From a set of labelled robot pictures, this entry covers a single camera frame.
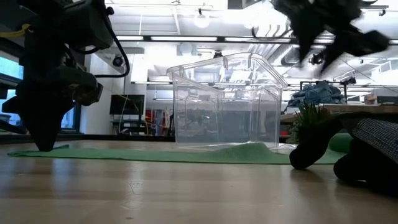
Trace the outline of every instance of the small potted plant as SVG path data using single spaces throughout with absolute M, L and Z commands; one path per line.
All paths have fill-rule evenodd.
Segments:
M 288 144 L 300 144 L 312 135 L 314 125 L 327 119 L 331 113 L 324 106 L 316 106 L 314 103 L 303 102 L 298 106 L 299 113 L 296 112 L 295 122 L 290 129 L 290 137 L 286 140 Z

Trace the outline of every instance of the black object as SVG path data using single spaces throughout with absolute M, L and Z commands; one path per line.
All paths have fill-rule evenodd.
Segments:
M 112 64 L 113 64 L 115 67 L 121 67 L 121 66 L 123 65 L 123 58 L 122 58 L 122 56 L 120 56 L 120 55 L 115 55 L 115 56 L 114 56 L 114 59 L 113 59 L 113 61 L 112 61 Z
M 383 10 L 379 13 L 379 16 L 384 16 L 384 15 L 386 15 L 386 10 L 385 10 L 385 9 L 383 9 Z
M 142 115 L 144 114 L 144 95 L 112 95 L 111 115 Z
M 398 123 L 395 114 L 372 114 L 365 112 L 339 114 L 309 128 L 306 138 L 290 153 L 290 163 L 296 169 L 306 169 L 319 160 L 326 152 L 330 139 L 345 128 L 353 138 L 352 130 L 366 118 Z
M 398 96 L 377 96 L 377 103 L 398 105 Z
M 167 130 L 167 136 L 175 136 L 174 113 L 170 115 L 170 124 L 169 124 L 169 130 Z
M 125 77 L 129 73 L 126 54 L 112 31 L 104 0 L 18 0 L 34 12 L 27 24 L 25 54 L 19 64 L 24 66 L 24 80 L 16 86 L 16 96 L 2 105 L 5 113 L 17 113 L 26 131 L 40 151 L 51 151 L 67 111 L 76 104 L 89 106 L 100 99 L 102 85 L 93 74 L 76 68 L 70 49 L 81 51 L 89 45 L 95 50 L 111 47 L 113 41 L 126 61 L 122 75 L 97 77 Z M 0 128 L 16 132 L 9 125 Z
M 350 142 L 349 153 L 336 162 L 333 170 L 348 184 L 362 183 L 377 193 L 398 197 L 398 164 L 359 139 Z
M 220 51 L 216 51 L 216 52 L 214 53 L 213 58 L 218 58 L 218 57 L 222 57 L 222 56 L 223 56 L 223 54 L 222 54 Z
M 311 4 L 307 0 L 272 0 L 274 8 L 290 19 L 293 35 L 298 39 L 299 60 L 303 62 L 311 45 L 325 29 L 335 34 L 335 41 L 324 51 L 325 63 L 321 73 L 341 54 L 347 52 L 356 57 L 386 50 L 389 38 L 378 31 L 360 32 L 350 22 L 361 15 L 361 0 L 345 1 L 340 4 L 334 0 L 317 0 Z
M 323 63 L 324 59 L 325 59 L 325 54 L 323 53 L 323 51 L 321 51 L 319 54 L 313 54 L 309 62 L 312 65 L 315 64 L 320 65 Z

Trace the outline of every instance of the gray fabric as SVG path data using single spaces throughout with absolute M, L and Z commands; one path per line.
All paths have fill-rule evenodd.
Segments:
M 398 164 L 398 124 L 378 119 L 362 119 L 353 136 L 380 150 Z
M 346 99 L 337 87 L 329 85 L 326 81 L 318 82 L 317 85 L 305 85 L 303 90 L 292 95 L 293 99 L 287 103 L 288 107 L 299 106 L 301 103 L 330 103 L 343 104 Z

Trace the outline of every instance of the red object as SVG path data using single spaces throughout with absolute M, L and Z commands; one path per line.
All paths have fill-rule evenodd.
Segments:
M 280 131 L 279 135 L 280 136 L 288 136 L 289 135 L 289 131 Z

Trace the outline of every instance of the monitor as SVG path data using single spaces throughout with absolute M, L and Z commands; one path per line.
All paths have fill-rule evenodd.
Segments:
M 112 95 L 109 114 L 142 115 L 144 114 L 144 99 L 144 95 Z

